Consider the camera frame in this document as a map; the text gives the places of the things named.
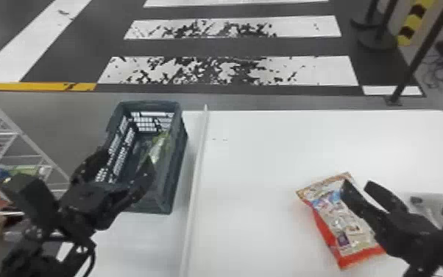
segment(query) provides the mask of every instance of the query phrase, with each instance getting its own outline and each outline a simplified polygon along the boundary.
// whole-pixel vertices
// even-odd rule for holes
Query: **chip bag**
[[[299,198],[313,208],[318,229],[340,269],[384,253],[366,221],[341,201],[340,189],[346,179],[355,185],[346,172],[297,191]]]

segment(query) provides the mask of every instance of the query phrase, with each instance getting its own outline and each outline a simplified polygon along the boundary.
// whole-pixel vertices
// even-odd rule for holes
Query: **yellow black striped post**
[[[397,36],[398,44],[402,46],[411,45],[412,38],[416,31],[422,25],[422,18],[426,14],[426,11],[433,6],[435,0],[416,0],[408,13],[407,19],[403,24],[400,33]]]

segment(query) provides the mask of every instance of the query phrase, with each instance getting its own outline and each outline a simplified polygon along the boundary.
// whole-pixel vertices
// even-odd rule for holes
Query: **white table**
[[[119,214],[112,226],[93,236],[96,242],[96,265],[90,277],[178,276],[184,248],[185,230],[194,164],[201,140],[202,112],[184,112],[189,135],[180,172],[173,212],[170,215]],[[70,244],[64,244],[58,258],[65,257]],[[82,276],[84,264],[76,276]]]
[[[351,172],[443,193],[443,112],[210,112],[181,276],[401,276],[388,256],[340,271],[295,191]]]

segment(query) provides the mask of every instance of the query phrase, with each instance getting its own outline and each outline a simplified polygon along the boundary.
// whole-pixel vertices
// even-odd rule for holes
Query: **yellow line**
[[[93,91],[96,83],[0,83],[0,91]]]

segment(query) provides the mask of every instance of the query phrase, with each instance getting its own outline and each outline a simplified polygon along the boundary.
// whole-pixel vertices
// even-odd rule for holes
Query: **cable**
[[[91,251],[91,263],[89,264],[88,269],[84,273],[82,277],[88,277],[91,274],[91,271],[93,271],[94,264],[96,262],[96,252],[94,250]]]
[[[440,55],[431,55],[432,61],[425,60],[422,63],[428,66],[428,71],[422,75],[422,82],[429,88],[439,88],[443,83],[443,57]]]

